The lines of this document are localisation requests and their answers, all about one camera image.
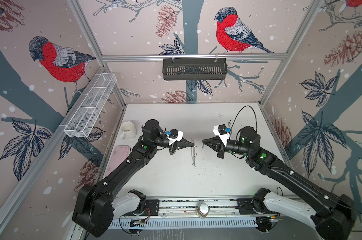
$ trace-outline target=plastic lid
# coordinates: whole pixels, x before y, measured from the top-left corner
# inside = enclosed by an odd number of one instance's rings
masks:
[[[204,215],[209,212],[209,206],[208,206],[206,203],[204,203],[204,202],[202,202],[202,203],[200,204],[200,206],[198,207],[198,209],[199,209],[200,212],[201,212],[202,214],[204,214]]]

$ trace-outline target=red-breasted bird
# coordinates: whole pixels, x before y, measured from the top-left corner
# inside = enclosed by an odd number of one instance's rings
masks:
[[[239,51],[245,49],[258,48],[267,53],[274,53],[264,47],[252,33],[250,27],[246,26],[237,16],[237,11],[233,7],[224,7],[218,11],[217,20],[217,41],[221,46],[229,51]]]
[[[38,59],[57,80],[65,83],[76,83],[76,91],[72,95],[79,92],[77,81],[85,74],[87,64],[96,59],[72,48],[61,47],[49,42],[42,36],[36,36],[30,41],[29,51],[31,58],[34,61]]]
[[[340,0],[334,0],[330,3],[328,3],[328,5],[331,5],[335,2],[338,2]],[[359,14],[358,12],[356,12],[356,7],[360,6],[362,4],[362,0],[344,0],[345,1],[345,5],[346,7],[353,7],[354,8],[354,14],[352,15],[352,17],[354,15]]]

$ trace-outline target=white wire mesh basket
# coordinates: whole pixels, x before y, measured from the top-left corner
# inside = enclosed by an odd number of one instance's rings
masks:
[[[97,118],[116,84],[116,76],[102,73],[87,93],[80,107],[70,119],[64,132],[69,137],[88,137]]]

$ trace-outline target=black metal basket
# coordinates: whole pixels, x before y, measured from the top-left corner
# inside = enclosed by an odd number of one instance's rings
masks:
[[[222,80],[228,72],[226,58],[164,59],[164,80]]]

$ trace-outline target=wallpaper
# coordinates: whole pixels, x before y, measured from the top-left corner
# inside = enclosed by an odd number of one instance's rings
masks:
[[[265,109],[295,171],[362,212],[362,1],[351,2],[325,1]]]
[[[85,184],[95,183],[120,113],[120,105],[112,93],[88,138],[65,135],[61,147],[52,154],[0,239],[66,237],[78,191]]]
[[[98,68],[66,1],[0,0],[0,207]]]
[[[225,80],[165,81],[162,62],[108,63],[126,103],[258,101],[280,61],[228,61]]]
[[[134,55],[164,50],[282,53],[310,2],[81,0],[80,4],[104,55]],[[168,48],[177,37],[181,47]]]

